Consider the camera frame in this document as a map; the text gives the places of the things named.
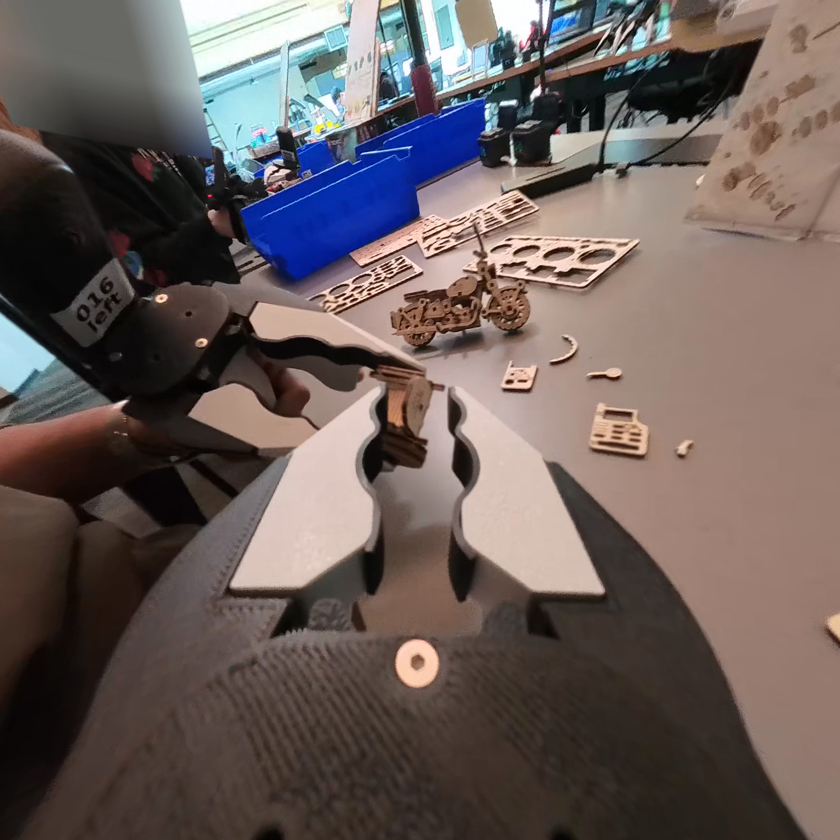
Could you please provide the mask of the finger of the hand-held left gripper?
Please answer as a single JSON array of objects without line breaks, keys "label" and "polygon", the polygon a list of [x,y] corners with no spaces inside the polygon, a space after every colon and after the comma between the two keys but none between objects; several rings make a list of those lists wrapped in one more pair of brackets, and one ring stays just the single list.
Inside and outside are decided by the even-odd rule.
[{"label": "finger of the hand-held left gripper", "polygon": [[354,391],[362,369],[425,376],[424,364],[331,313],[257,303],[247,320],[265,357],[305,371],[338,393]]},{"label": "finger of the hand-held left gripper", "polygon": [[281,457],[318,430],[307,417],[270,411],[252,390],[235,383],[201,396],[134,396],[122,409],[165,443],[211,454]]}]

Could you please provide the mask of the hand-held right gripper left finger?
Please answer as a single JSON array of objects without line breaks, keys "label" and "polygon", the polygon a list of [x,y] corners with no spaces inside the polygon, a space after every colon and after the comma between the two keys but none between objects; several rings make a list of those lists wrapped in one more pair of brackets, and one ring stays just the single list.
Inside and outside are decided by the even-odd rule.
[{"label": "hand-held right gripper left finger", "polygon": [[234,596],[351,603],[382,580],[385,387],[365,393],[285,463],[231,580]]}]

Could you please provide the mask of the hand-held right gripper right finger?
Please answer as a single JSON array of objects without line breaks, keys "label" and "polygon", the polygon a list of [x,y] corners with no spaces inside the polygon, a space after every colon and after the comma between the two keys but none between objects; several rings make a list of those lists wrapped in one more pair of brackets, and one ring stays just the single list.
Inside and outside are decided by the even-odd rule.
[{"label": "hand-held right gripper right finger", "polygon": [[447,391],[447,427],[461,484],[447,561],[455,599],[604,599],[604,583],[541,453],[458,386]]}]

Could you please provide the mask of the wooden sidecar model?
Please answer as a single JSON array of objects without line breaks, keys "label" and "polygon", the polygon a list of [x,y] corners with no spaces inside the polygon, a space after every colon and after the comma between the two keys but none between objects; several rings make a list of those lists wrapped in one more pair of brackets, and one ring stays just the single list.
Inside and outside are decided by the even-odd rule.
[{"label": "wooden sidecar model", "polygon": [[391,467],[422,467],[427,440],[421,436],[432,393],[444,384],[434,383],[415,370],[381,366],[370,377],[385,384],[385,421],[382,423],[382,460]]}]

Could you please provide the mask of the person's left forearm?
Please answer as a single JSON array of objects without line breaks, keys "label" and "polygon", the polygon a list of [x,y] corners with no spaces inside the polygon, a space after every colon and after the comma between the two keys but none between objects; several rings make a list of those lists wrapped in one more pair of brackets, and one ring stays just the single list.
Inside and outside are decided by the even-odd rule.
[{"label": "person's left forearm", "polygon": [[80,504],[197,453],[152,436],[124,403],[1,427],[1,486]]}]

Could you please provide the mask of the grey desk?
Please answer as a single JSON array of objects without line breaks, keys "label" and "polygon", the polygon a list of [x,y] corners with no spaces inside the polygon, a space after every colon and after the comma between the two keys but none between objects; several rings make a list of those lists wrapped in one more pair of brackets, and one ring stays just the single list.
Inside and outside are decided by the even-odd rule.
[{"label": "grey desk", "polygon": [[[698,174],[607,173],[490,237],[638,240],[582,291],[531,286],[521,333],[484,326],[412,351],[390,333],[402,289],[344,317],[464,387],[634,536],[702,626],[802,831],[838,839],[838,646],[824,629],[838,613],[838,246],[684,223]],[[564,333],[578,351],[550,366]],[[538,366],[530,393],[501,390],[511,360]],[[611,367],[620,380],[585,379]],[[637,411],[645,457],[588,449],[598,403]]]}]

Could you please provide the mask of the person's left hand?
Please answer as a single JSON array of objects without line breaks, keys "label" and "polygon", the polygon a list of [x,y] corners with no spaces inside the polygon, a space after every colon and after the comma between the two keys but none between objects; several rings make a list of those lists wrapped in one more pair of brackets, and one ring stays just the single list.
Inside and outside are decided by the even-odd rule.
[{"label": "person's left hand", "polygon": [[250,349],[248,354],[267,374],[274,393],[271,411],[281,417],[301,417],[310,401],[310,390],[277,360],[268,359],[257,349]]}]

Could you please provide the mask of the blue plastic bin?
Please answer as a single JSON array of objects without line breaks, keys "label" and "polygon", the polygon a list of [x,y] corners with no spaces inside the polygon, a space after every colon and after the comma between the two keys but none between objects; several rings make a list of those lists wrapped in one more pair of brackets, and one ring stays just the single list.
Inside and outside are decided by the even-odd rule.
[{"label": "blue plastic bin", "polygon": [[302,280],[417,217],[410,147],[362,153],[241,210],[250,241],[284,281]]},{"label": "blue plastic bin", "polygon": [[355,146],[355,157],[408,150],[414,186],[435,181],[480,156],[478,137],[485,130],[484,99],[444,107]]},{"label": "blue plastic bin", "polygon": [[354,163],[355,146],[354,134],[331,136],[315,143],[305,143],[297,150],[300,177],[305,180],[341,163]]}]

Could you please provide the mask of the large rectangular wooden piece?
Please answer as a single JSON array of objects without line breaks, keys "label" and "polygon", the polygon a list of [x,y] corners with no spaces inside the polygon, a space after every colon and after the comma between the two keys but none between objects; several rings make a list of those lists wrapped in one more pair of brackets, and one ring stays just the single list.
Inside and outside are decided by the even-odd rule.
[{"label": "large rectangular wooden piece", "polygon": [[594,410],[588,449],[598,454],[642,459],[648,451],[648,427],[634,409],[598,403]]}]

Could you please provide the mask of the wooden motorcycle model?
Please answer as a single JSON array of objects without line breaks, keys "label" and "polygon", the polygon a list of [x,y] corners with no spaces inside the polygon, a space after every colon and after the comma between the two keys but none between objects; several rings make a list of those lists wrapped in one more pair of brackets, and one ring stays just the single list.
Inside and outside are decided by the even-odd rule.
[{"label": "wooden motorcycle model", "polygon": [[445,289],[405,293],[404,306],[390,313],[394,336],[407,344],[424,347],[438,334],[478,329],[482,320],[501,331],[517,331],[530,320],[525,281],[501,284],[477,223],[471,227],[477,269]]}]

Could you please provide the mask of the person's beige clothing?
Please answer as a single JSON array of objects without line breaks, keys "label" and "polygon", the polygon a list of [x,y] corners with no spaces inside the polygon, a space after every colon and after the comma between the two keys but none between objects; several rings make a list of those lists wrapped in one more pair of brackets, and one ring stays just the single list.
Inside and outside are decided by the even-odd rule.
[{"label": "person's beige clothing", "polygon": [[61,753],[145,594],[197,524],[132,537],[1,487],[1,760]]}]

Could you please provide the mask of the black box device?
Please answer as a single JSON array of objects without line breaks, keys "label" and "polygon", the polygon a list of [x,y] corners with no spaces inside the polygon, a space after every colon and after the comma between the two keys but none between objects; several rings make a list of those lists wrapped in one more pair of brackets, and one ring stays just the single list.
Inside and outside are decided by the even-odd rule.
[{"label": "black box device", "polygon": [[520,123],[510,133],[512,156],[518,166],[534,166],[551,156],[551,121],[527,120]]},{"label": "black box device", "polygon": [[487,169],[510,166],[510,131],[502,127],[481,131],[477,139],[480,163]]}]

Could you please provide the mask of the tall wooden panel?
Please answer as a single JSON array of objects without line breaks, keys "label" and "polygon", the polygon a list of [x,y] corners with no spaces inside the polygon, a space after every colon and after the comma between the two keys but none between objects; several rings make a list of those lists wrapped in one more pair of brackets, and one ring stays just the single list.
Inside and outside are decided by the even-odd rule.
[{"label": "tall wooden panel", "polygon": [[380,1],[351,3],[344,90],[344,121],[347,126],[371,120],[378,107],[378,11]]}]

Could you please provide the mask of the wooden sheet with round holes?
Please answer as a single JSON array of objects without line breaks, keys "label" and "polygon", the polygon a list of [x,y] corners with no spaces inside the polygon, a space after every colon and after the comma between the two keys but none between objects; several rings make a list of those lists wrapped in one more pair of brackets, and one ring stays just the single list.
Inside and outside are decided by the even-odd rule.
[{"label": "wooden sheet with round holes", "polygon": [[591,287],[635,249],[625,237],[508,236],[490,246],[498,279],[555,289]]}]

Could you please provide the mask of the black monitor base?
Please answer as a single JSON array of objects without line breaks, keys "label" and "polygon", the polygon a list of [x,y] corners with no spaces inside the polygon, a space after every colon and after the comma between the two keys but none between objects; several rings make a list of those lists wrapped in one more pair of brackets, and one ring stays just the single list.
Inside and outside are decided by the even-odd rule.
[{"label": "black monitor base", "polygon": [[675,137],[598,140],[540,171],[501,183],[500,193],[517,191],[538,199],[590,183],[604,173],[627,174],[648,166],[707,166],[721,137],[722,126],[702,124]]}]

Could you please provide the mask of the background wooden workbench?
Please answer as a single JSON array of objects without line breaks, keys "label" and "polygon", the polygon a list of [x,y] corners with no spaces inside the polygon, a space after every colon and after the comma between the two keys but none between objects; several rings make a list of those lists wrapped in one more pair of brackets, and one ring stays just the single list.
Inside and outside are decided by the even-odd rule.
[{"label": "background wooden workbench", "polygon": [[614,56],[594,54],[592,46],[600,34],[600,30],[595,30],[571,39],[548,54],[545,57],[545,80],[555,83],[674,50],[698,54],[718,47],[751,43],[764,37],[768,29],[768,19],[762,20],[760,26],[732,31],[718,30],[714,14],[681,19],[670,24],[670,33],[665,37],[642,47],[622,50]]}]

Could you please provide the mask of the leaning wooden part board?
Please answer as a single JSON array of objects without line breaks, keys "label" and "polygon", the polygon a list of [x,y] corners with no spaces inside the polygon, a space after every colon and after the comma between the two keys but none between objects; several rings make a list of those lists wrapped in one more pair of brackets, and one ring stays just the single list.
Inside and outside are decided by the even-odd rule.
[{"label": "leaning wooden part board", "polygon": [[685,220],[838,243],[838,1],[780,1]]}]

